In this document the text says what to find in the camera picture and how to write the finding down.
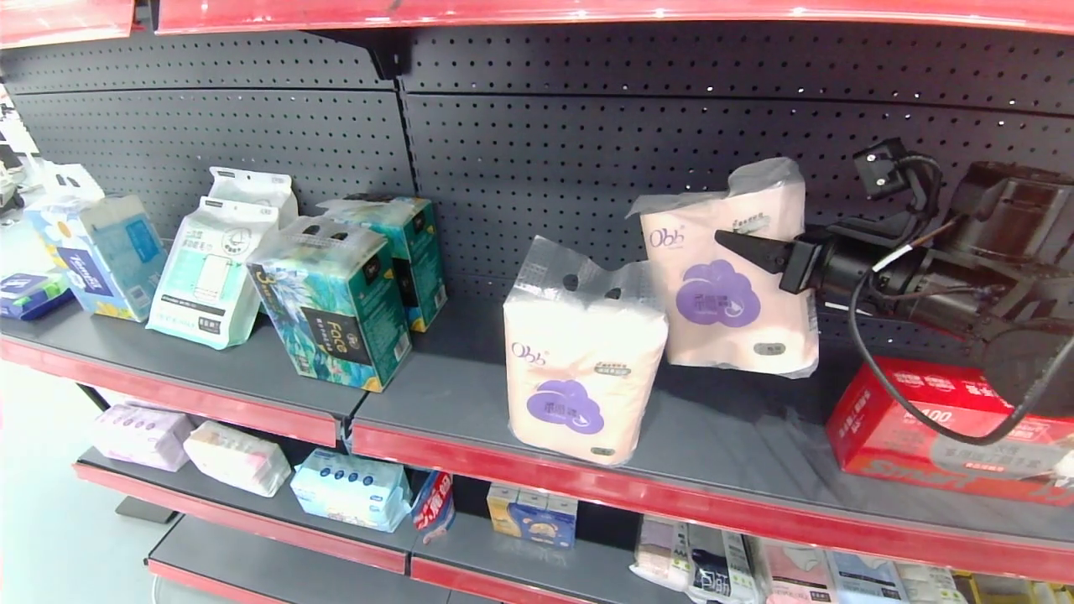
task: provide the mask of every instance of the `obb tissue package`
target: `obb tissue package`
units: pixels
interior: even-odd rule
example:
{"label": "obb tissue package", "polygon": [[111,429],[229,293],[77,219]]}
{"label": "obb tissue package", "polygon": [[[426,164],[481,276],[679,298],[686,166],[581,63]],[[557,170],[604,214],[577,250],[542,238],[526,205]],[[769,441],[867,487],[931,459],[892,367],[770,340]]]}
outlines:
{"label": "obb tissue package", "polygon": [[300,375],[383,390],[410,350],[383,235],[303,216],[246,262]]}
{"label": "obb tissue package", "polygon": [[716,230],[790,241],[804,228],[806,184],[790,159],[739,168],[724,192],[643,196],[645,250],[668,310],[668,361],[786,377],[816,369],[812,291],[792,294],[773,275],[715,241]]}
{"label": "obb tissue package", "polygon": [[448,300],[436,215],[427,199],[358,195],[317,204],[324,215],[386,238],[410,329],[424,332]]}
{"label": "obb tissue package", "polygon": [[504,302],[516,437],[603,465],[630,458],[667,339],[649,270],[605,271],[534,238]]}
{"label": "obb tissue package", "polygon": [[217,350],[246,342],[261,300],[245,261],[278,221],[272,205],[201,198],[175,235],[147,327]]}
{"label": "obb tissue package", "polygon": [[291,490],[306,514],[387,533],[410,514],[398,463],[316,449],[295,469]]}

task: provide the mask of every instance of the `tempo tissue box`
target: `tempo tissue box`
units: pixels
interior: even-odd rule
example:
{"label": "tempo tissue box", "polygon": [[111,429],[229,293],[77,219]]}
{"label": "tempo tissue box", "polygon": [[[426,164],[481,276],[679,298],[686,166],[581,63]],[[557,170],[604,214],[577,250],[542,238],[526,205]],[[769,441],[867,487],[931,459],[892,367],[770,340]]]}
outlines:
{"label": "tempo tissue box", "polygon": [[202,474],[261,497],[274,497],[291,475],[279,445],[215,421],[202,423],[183,448]]}
{"label": "tempo tissue box", "polygon": [[164,248],[137,196],[67,198],[26,208],[71,289],[90,313],[144,321],[164,271]]}
{"label": "tempo tissue box", "polygon": [[246,261],[300,375],[380,392],[410,350],[383,235],[300,217]]}
{"label": "tempo tissue box", "polygon": [[429,329],[448,300],[433,204],[416,197],[354,195],[317,206],[333,220],[358,224],[388,238],[407,325],[418,332]]}
{"label": "tempo tissue box", "polygon": [[398,463],[316,449],[295,469],[291,490],[306,514],[386,533],[410,514]]}
{"label": "tempo tissue box", "polygon": [[93,446],[108,459],[175,472],[189,461],[183,442],[193,427],[186,415],[115,405],[93,421]]}

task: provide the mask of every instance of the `blue tissue package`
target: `blue tissue package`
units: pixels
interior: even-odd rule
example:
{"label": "blue tissue package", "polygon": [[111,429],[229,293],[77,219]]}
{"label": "blue tissue package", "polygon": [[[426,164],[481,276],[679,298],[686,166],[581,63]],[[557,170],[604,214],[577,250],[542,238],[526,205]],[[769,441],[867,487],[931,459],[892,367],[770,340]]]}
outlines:
{"label": "blue tissue package", "polygon": [[398,463],[315,449],[295,468],[291,490],[306,514],[386,533],[410,514],[410,485]]}
{"label": "blue tissue package", "polygon": [[418,491],[410,512],[421,542],[429,544],[444,535],[455,521],[455,498],[451,474],[433,472]]}

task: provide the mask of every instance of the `face tissue box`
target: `face tissue box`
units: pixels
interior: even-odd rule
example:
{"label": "face tissue box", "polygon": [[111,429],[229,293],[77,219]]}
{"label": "face tissue box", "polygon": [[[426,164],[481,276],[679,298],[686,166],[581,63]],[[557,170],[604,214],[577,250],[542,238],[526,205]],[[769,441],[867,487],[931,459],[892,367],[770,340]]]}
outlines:
{"label": "face tissue box", "polygon": [[202,474],[261,497],[274,497],[291,475],[279,445],[215,421],[202,423],[183,448]]}
{"label": "face tissue box", "polygon": [[316,449],[295,469],[291,490],[306,514],[386,533],[410,514],[398,463]]}
{"label": "face tissue box", "polygon": [[278,221],[270,205],[203,197],[175,235],[146,327],[217,350],[246,342],[261,300],[245,261]]}
{"label": "face tissue box", "polygon": [[191,430],[182,413],[115,405],[97,417],[90,434],[108,459],[175,472],[190,459],[183,443]]}
{"label": "face tissue box", "polygon": [[42,201],[25,215],[90,313],[144,321],[164,248],[137,196]]}
{"label": "face tissue box", "polygon": [[357,195],[317,206],[333,220],[358,224],[388,238],[407,325],[418,332],[429,329],[448,300],[433,204],[416,197]]}
{"label": "face tissue box", "polygon": [[383,235],[303,216],[246,267],[299,374],[380,392],[410,350]]}

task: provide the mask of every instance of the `white tissue package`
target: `white tissue package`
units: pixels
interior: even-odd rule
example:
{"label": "white tissue package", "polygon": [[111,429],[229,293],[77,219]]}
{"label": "white tissue package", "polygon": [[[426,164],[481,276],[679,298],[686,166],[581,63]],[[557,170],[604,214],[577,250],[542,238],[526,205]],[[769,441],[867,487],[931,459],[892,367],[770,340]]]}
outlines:
{"label": "white tissue package", "polygon": [[261,497],[273,497],[291,475],[279,445],[206,421],[183,443],[198,470],[209,478]]}
{"label": "white tissue package", "polygon": [[246,258],[278,221],[272,206],[201,198],[179,225],[146,327],[217,350],[246,342],[261,305]]}
{"label": "white tissue package", "polygon": [[182,413],[115,405],[93,421],[93,447],[108,459],[175,472],[190,460],[183,442],[193,426]]}
{"label": "white tissue package", "polygon": [[504,302],[514,436],[603,465],[625,463],[667,339],[649,263],[605,271],[534,238]]}
{"label": "white tissue package", "polygon": [[715,241],[716,230],[789,241],[804,228],[806,184],[790,159],[739,168],[729,191],[643,196],[645,250],[668,310],[668,361],[806,377],[818,359],[812,291],[792,294],[773,275]]}
{"label": "white tissue package", "polygon": [[895,562],[845,551],[828,551],[827,556],[840,604],[896,604],[908,600]]}
{"label": "white tissue package", "polygon": [[316,449],[295,469],[291,490],[306,514],[387,533],[410,514],[398,463]]}

